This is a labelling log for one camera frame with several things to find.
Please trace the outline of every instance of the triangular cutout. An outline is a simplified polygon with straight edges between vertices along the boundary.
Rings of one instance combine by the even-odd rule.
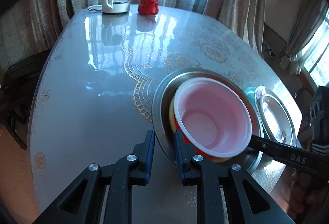
[[[59,208],[72,214],[77,214],[81,204],[83,194],[85,192],[88,180],[83,180],[81,183],[70,193],[70,195],[61,203]]]
[[[253,214],[269,210],[269,203],[254,189],[247,181],[243,180],[242,184],[247,194],[248,202]]]

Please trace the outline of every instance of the red mug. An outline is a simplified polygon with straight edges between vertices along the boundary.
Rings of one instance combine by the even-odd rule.
[[[138,13],[142,15],[156,15],[159,12],[159,0],[140,0]]]

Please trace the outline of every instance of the window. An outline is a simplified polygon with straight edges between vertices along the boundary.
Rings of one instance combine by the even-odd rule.
[[[317,86],[329,82],[329,11],[310,42],[302,49],[301,59]]]

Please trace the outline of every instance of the pink bowl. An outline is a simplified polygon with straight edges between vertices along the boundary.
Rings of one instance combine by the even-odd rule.
[[[251,119],[241,99],[219,81],[197,77],[175,93],[175,118],[187,139],[202,152],[231,158],[251,139]]]

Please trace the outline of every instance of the blue gripper pad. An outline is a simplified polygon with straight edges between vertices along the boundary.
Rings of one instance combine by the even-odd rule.
[[[179,135],[178,135],[177,131],[175,132],[174,136],[175,136],[175,152],[176,152],[177,171],[179,174],[179,178],[183,182],[185,179],[184,162],[183,162],[181,145],[180,145],[179,137],[178,137]]]
[[[153,153],[154,153],[154,142],[155,142],[155,135],[153,130],[149,130],[147,135],[149,135],[149,132],[152,132],[150,144],[148,148],[147,158],[146,158],[146,164],[145,164],[145,181],[146,184],[148,184],[150,177],[151,177],[151,169],[152,169],[152,161],[153,161]]]

